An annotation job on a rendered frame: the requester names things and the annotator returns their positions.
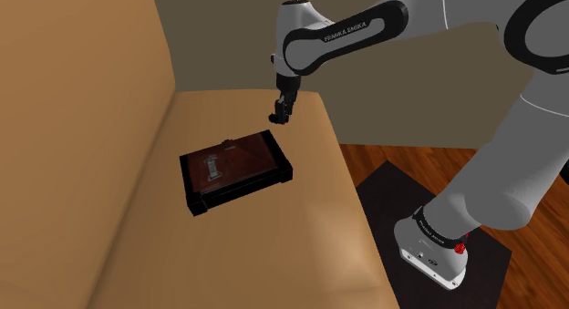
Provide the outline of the black robot stand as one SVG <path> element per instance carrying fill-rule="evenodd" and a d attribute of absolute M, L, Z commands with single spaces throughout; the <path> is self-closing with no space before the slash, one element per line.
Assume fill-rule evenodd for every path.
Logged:
<path fill-rule="evenodd" d="M 357 194 L 400 309 L 497 309 L 512 254 L 507 247 L 480 228 L 470 232 L 465 278 L 447 291 L 401 258 L 394 237 L 396 221 L 434 194 L 388 161 L 357 186 Z"/>

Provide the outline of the dark red black-edged book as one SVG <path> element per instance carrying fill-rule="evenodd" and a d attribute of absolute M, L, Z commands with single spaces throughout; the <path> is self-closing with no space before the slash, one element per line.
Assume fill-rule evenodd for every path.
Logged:
<path fill-rule="evenodd" d="M 186 204 L 194 216 L 285 183 L 294 169 L 266 129 L 179 156 Z"/>

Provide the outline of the tan sofa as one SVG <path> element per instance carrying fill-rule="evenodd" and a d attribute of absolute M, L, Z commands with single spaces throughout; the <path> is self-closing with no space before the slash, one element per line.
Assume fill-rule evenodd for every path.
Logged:
<path fill-rule="evenodd" d="M 181 155 L 276 92 L 177 92 L 154 0 L 0 0 L 0 309 L 398 309 L 314 92 L 293 178 L 193 216 Z"/>

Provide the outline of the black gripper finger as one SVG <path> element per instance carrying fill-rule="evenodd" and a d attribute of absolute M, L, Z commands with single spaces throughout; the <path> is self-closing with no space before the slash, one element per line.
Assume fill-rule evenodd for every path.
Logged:
<path fill-rule="evenodd" d="M 286 124 L 293 114 L 296 93 L 282 93 L 274 103 L 274 113 L 269 115 L 269 121 L 274 124 Z"/>

